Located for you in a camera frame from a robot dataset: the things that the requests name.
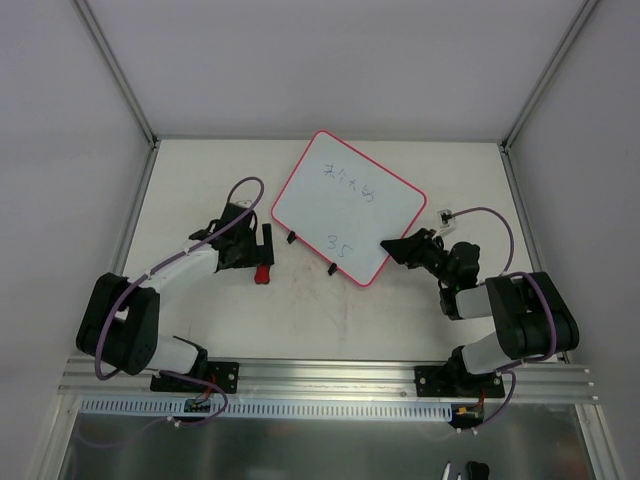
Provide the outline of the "red whiteboard eraser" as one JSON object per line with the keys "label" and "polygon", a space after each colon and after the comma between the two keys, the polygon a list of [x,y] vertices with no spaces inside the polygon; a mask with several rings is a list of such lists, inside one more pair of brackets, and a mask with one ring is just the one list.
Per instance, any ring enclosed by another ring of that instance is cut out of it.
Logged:
{"label": "red whiteboard eraser", "polygon": [[270,283],[270,265],[259,265],[256,268],[254,282],[257,285],[268,285]]}

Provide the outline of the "pink framed whiteboard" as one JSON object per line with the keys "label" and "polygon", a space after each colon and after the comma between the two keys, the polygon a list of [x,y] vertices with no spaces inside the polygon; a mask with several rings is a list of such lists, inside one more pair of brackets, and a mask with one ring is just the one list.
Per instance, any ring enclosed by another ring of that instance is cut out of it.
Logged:
{"label": "pink framed whiteboard", "polygon": [[277,195],[272,218],[361,287],[387,262],[384,240],[403,237],[426,194],[326,130],[316,132]]}

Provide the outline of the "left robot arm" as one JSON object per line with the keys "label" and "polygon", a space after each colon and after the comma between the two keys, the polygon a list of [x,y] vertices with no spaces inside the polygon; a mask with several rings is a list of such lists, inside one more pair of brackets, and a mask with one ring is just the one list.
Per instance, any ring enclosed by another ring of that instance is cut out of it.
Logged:
{"label": "left robot arm", "polygon": [[218,219],[192,233],[183,247],[136,279],[107,272],[96,281],[76,346],[94,359],[106,381],[119,373],[152,371],[197,390],[214,379],[207,350],[160,333],[160,313],[198,281],[232,269],[252,269],[266,285],[275,263],[272,227],[250,207],[227,203]]}

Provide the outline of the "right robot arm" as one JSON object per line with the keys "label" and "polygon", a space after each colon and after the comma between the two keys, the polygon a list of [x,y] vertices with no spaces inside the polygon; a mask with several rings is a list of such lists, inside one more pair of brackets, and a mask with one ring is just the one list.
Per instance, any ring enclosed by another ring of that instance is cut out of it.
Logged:
{"label": "right robot arm", "polygon": [[446,248],[426,229],[381,246],[397,264],[423,268],[436,278],[440,307],[450,320],[488,317],[494,324],[493,333],[456,347],[443,365],[415,367],[418,396],[501,398],[502,374],[578,346],[577,323],[547,273],[479,280],[478,245],[458,242]]}

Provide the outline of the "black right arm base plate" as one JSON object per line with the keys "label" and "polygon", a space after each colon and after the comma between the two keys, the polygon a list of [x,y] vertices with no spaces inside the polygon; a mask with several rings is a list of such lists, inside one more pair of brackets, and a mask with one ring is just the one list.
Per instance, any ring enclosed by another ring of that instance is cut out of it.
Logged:
{"label": "black right arm base plate", "polygon": [[416,395],[421,398],[498,399],[505,396],[502,380],[495,374],[471,375],[451,372],[444,365],[418,365],[413,369]]}

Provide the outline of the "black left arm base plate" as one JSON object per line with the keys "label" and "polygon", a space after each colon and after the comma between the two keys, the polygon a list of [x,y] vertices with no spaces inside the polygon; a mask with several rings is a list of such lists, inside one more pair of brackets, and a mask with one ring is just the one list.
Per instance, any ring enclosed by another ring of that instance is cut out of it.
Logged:
{"label": "black left arm base plate", "polygon": [[235,394],[239,370],[238,362],[206,360],[185,374],[161,371],[151,378],[150,390],[160,393],[203,393],[215,385],[226,394]]}

